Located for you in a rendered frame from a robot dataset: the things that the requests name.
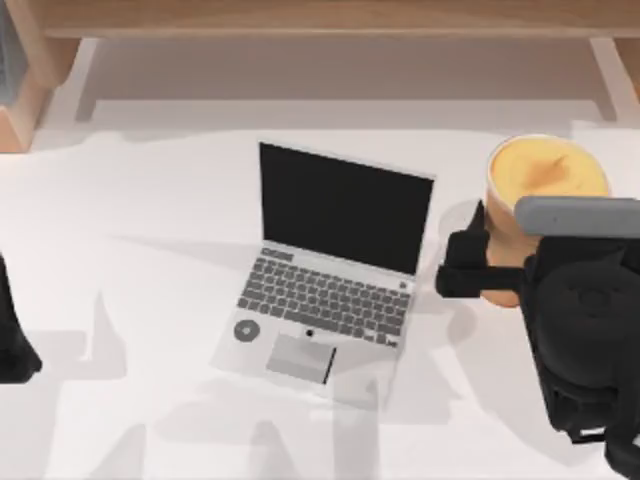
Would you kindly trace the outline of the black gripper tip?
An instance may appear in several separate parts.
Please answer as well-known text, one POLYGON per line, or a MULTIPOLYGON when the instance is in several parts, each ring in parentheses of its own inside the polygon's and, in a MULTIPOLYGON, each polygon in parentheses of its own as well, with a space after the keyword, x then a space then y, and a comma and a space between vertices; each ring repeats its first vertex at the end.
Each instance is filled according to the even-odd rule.
POLYGON ((0 385, 25 384, 42 366, 18 320, 6 264, 0 254, 0 385))

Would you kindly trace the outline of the silver open laptop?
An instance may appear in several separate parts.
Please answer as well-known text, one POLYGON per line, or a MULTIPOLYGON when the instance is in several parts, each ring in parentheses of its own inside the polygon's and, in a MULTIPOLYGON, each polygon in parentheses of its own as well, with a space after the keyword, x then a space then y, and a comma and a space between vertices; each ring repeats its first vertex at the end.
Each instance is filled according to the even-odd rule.
POLYGON ((365 408, 392 385, 431 178, 261 143, 262 242, 212 363, 365 408))

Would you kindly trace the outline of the orange cup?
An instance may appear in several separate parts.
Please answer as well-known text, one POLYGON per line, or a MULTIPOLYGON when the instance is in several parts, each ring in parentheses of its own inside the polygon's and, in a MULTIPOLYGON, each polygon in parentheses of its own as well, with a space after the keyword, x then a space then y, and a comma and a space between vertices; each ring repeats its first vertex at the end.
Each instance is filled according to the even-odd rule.
POLYGON ((489 157, 486 180, 486 258, 496 267, 521 267, 538 246, 539 238, 523 233, 515 220, 514 206, 520 198, 611 195, 599 161, 579 144, 551 135, 503 141, 489 157))

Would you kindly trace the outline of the long wooden shelf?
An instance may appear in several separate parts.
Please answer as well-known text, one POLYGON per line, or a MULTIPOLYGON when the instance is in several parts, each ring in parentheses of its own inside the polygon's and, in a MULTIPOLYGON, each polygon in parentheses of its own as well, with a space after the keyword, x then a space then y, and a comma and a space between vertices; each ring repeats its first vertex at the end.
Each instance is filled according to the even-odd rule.
POLYGON ((640 0, 44 0, 95 40, 100 100, 592 100, 612 42, 640 96, 640 0))

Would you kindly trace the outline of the wooden cupboard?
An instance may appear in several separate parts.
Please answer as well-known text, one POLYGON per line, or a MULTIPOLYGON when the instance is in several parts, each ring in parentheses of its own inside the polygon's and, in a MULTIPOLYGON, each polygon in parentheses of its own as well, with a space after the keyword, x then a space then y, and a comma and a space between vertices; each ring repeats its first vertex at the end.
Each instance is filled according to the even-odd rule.
POLYGON ((78 39, 49 36, 47 0, 0 0, 0 154, 23 153, 51 93, 69 76, 78 39))

